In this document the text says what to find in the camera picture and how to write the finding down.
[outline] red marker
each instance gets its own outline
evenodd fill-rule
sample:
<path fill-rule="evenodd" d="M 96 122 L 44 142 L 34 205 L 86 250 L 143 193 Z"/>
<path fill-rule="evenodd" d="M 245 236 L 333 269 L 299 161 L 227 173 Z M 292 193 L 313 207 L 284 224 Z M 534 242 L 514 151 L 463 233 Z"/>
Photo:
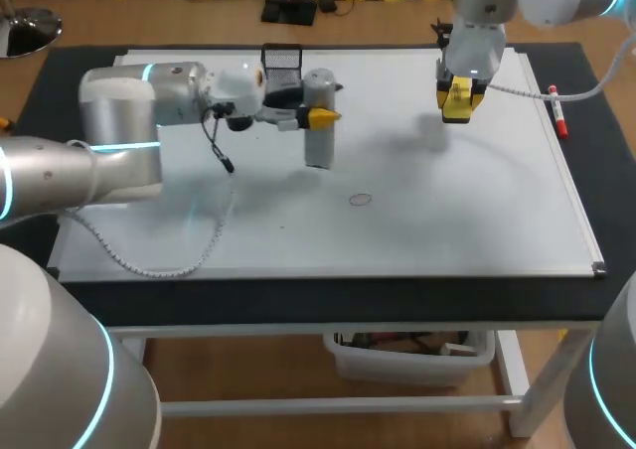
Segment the red marker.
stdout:
<path fill-rule="evenodd" d="M 558 96 L 557 87 L 553 84 L 548 88 L 548 92 L 552 96 Z M 560 107 L 558 101 L 551 101 L 553 104 L 553 113 L 555 114 L 556 121 L 556 135 L 559 139 L 567 139 L 567 125 L 565 124 L 565 118 L 563 117 L 563 109 Z"/>

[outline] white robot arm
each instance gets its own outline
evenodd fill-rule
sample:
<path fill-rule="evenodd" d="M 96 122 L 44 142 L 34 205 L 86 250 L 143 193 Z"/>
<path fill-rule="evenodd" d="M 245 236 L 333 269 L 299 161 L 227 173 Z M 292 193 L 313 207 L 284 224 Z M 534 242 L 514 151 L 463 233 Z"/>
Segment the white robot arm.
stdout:
<path fill-rule="evenodd" d="M 311 76 L 311 82 L 306 79 L 300 85 L 312 86 L 314 95 L 324 93 L 333 101 L 335 81 L 319 79 L 329 74 Z M 261 66 L 248 64 L 216 74 L 198 63 L 86 73 L 79 86 L 79 107 L 87 144 L 68 146 L 34 137 L 0 141 L 0 221 L 156 197 L 162 183 L 158 126 L 202 123 L 210 114 L 224 119 L 232 131 L 243 131 L 254 121 L 283 131 L 314 130 L 340 117 L 321 107 L 272 110 L 263 105 L 265 86 Z M 209 139 L 232 172 L 232 163 Z"/>
<path fill-rule="evenodd" d="M 518 3 L 524 17 L 538 27 L 602 15 L 624 18 L 630 26 L 632 0 L 455 0 L 452 26 L 433 26 L 442 48 L 437 100 L 445 121 L 468 122 L 483 99 L 506 47 L 504 24 L 514 17 Z M 469 92 L 466 106 L 445 109 L 456 78 L 457 89 Z"/>

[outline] plastic storage bin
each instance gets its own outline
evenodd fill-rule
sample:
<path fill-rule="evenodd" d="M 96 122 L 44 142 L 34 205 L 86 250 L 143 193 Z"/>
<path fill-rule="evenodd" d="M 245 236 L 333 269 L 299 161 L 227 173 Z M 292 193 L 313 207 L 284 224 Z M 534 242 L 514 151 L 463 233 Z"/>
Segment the plastic storage bin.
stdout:
<path fill-rule="evenodd" d="M 469 332 L 466 345 L 477 350 L 474 357 L 443 357 L 365 350 L 340 345 L 340 334 L 323 337 L 334 357 L 340 377 L 400 382 L 429 386 L 457 386 L 471 371 L 490 365 L 495 357 L 494 332 Z"/>

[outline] wooden floor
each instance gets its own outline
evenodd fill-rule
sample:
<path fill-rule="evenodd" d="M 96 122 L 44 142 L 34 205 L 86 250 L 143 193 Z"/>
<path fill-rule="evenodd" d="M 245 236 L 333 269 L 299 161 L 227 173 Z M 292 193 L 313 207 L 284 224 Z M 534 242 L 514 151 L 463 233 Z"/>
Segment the wooden floor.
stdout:
<path fill-rule="evenodd" d="M 434 39 L 429 23 L 437 17 L 449 20 L 452 14 L 451 4 L 444 1 L 357 3 L 346 17 L 318 15 L 313 27 L 303 28 L 261 24 L 262 2 L 254 0 L 15 0 L 15 4 L 57 11 L 65 24 L 58 46 L 421 44 Z M 507 31 L 510 42 L 581 42 L 598 76 L 604 74 L 627 35 L 619 22 L 598 19 L 539 31 L 517 18 Z M 45 57 L 40 53 L 0 63 L 0 115 L 18 117 Z M 636 149 L 636 113 L 629 96 L 636 92 L 635 78 L 636 61 L 629 57 L 606 89 L 632 150 Z M 602 132 L 598 130 L 599 139 Z M 534 377 L 556 347 L 557 333 L 521 332 L 520 339 L 529 374 Z M 318 337 L 158 341 L 150 345 L 145 363 L 164 400 L 421 393 L 418 388 L 338 379 Z M 495 372 L 486 370 L 474 374 L 459 392 L 479 394 L 497 389 Z M 504 417 L 496 413 L 167 420 L 160 447 L 567 447 L 558 409 L 530 442 L 512 441 L 505 427 Z"/>

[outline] white tabletop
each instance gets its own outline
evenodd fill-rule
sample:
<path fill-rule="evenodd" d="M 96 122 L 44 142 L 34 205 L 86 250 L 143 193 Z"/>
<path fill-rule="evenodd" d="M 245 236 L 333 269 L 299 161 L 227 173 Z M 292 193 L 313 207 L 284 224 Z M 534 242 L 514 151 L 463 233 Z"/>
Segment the white tabletop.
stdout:
<path fill-rule="evenodd" d="M 210 70 L 252 51 L 134 51 L 129 64 L 198 61 Z M 303 133 L 220 128 L 237 171 L 236 205 L 204 268 L 188 278 L 581 275 L 602 260 L 544 105 L 490 90 L 467 125 L 445 125 L 432 50 L 305 51 L 344 89 L 332 170 L 307 168 Z M 495 82 L 536 89 L 507 50 Z M 164 193 L 82 213 L 126 259 L 155 270 L 197 260 L 227 205 L 230 178 L 200 126 L 160 129 Z M 350 198 L 372 196 L 365 206 Z M 65 223 L 60 280 L 136 278 Z"/>

